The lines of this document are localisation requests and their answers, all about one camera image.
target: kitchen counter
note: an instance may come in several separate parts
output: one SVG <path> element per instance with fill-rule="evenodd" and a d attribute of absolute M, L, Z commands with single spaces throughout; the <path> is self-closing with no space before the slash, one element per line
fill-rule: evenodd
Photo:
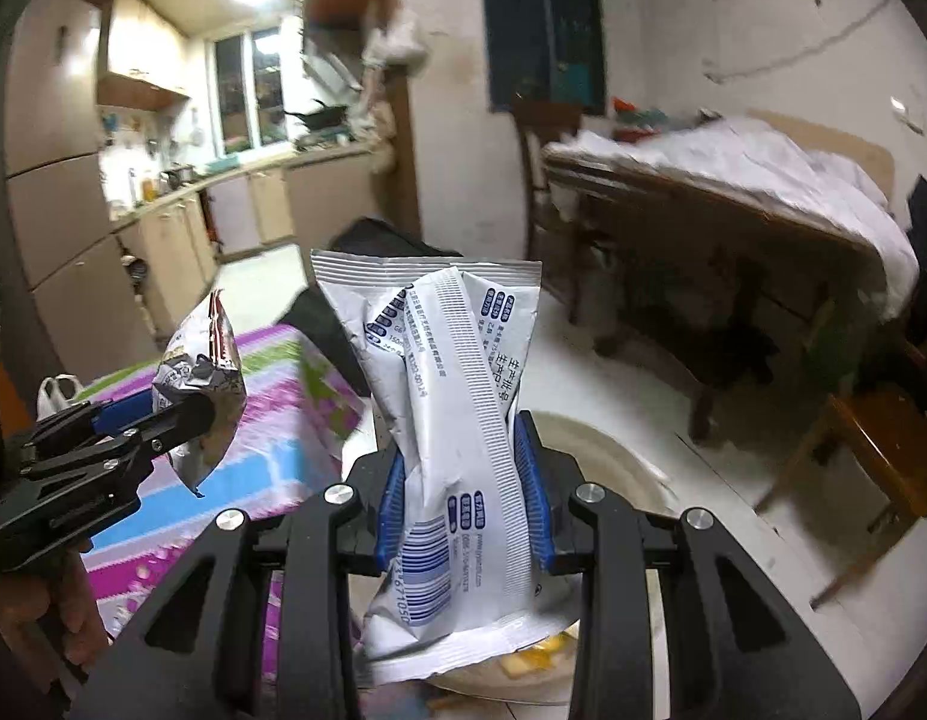
<path fill-rule="evenodd" d="M 163 196 L 158 197 L 157 199 L 148 202 L 143 206 L 140 206 L 140 208 L 135 208 L 132 211 L 128 211 L 127 213 L 120 215 L 112 221 L 113 232 L 119 232 L 119 230 L 129 227 L 143 215 L 160 210 L 161 208 L 166 208 L 167 206 L 174 204 L 174 202 L 178 202 L 179 200 L 183 199 L 183 197 L 186 197 L 188 194 L 193 194 L 202 189 L 207 189 L 207 187 L 220 184 L 222 181 L 227 181 L 230 178 L 236 178 L 240 175 L 247 175 L 251 172 L 273 170 L 275 167 L 280 167 L 283 170 L 291 170 L 294 167 L 313 165 L 318 162 L 327 162 L 329 160 L 341 159 L 343 157 L 368 154 L 370 151 L 370 143 L 347 143 L 346 146 L 334 146 L 333 148 L 318 149 L 318 151 L 288 151 L 276 156 L 258 160 L 257 162 L 250 162 L 246 165 L 240 165 L 239 167 L 234 167 L 233 170 L 225 170 L 225 172 L 219 172 L 216 175 L 207 176 L 203 180 L 197 181 L 196 183 L 180 187 L 180 189 L 171 191 L 168 194 L 164 194 Z"/>

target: metal bolt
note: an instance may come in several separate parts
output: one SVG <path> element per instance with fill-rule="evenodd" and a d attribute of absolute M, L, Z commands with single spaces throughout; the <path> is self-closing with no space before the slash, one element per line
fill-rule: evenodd
<path fill-rule="evenodd" d="M 583 503 L 599 503 L 606 498 L 606 490 L 593 482 L 584 482 L 577 488 L 577 498 Z"/>
<path fill-rule="evenodd" d="M 713 527 L 713 514 L 706 509 L 690 509 L 687 512 L 687 524 L 697 531 L 707 531 Z"/>
<path fill-rule="evenodd" d="M 226 509 L 217 514 L 217 528 L 221 531 L 235 531 L 244 523 L 244 513 L 239 509 Z"/>
<path fill-rule="evenodd" d="M 323 493 L 323 500 L 336 506 L 346 503 L 353 497 L 353 488 L 350 485 L 333 485 Z"/>

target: kitchen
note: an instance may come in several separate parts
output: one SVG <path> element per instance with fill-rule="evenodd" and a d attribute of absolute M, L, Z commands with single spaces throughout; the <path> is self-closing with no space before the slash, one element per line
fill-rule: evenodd
<path fill-rule="evenodd" d="M 387 215 L 392 114 L 361 65 L 382 15 L 383 0 L 30 2 L 4 103 L 5 261 L 29 302 L 8 320 L 50 349 L 18 358 L 22 394 L 152 359 L 221 264 Z"/>

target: floor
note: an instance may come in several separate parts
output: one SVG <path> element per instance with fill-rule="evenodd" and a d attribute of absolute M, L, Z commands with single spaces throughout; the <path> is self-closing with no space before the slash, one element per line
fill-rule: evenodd
<path fill-rule="evenodd" d="M 296 247 L 227 265 L 217 281 L 238 333 L 274 322 L 303 283 Z M 541 296 L 521 407 L 593 425 L 668 474 L 681 509 L 711 509 L 798 611 L 868 717 L 927 640 L 927 519 L 858 586 L 812 611 L 812 595 L 860 550 L 865 525 L 882 508 L 879 490 L 851 456 L 838 454 L 826 469 L 809 464 L 793 493 L 758 517 L 752 505 L 808 426 L 815 404 L 785 385 L 742 384 L 719 401 L 714 439 L 695 446 L 687 436 L 692 390 L 685 375 L 637 341 L 617 359 L 596 357 L 592 328 L 605 324 L 606 316 L 599 315 L 599 298 L 588 302 L 582 327 L 574 327 L 555 299 Z M 364 420 L 345 448 L 345 460 L 372 448 L 372 425 Z M 657 709 L 658 717 L 667 716 L 666 707 Z M 400 712 L 400 717 L 430 716 L 426 709 L 413 714 L 401 707 Z M 451 701 L 434 712 L 454 720 L 567 716 L 566 707 L 472 700 Z"/>

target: window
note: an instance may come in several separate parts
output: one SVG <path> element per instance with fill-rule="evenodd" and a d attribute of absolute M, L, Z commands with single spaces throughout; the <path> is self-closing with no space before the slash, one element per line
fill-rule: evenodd
<path fill-rule="evenodd" d="M 605 110 L 599 0 L 484 0 L 490 103 L 513 95 Z"/>
<path fill-rule="evenodd" d="M 244 32 L 214 44 L 224 154 L 287 140 L 280 79 L 280 29 Z"/>

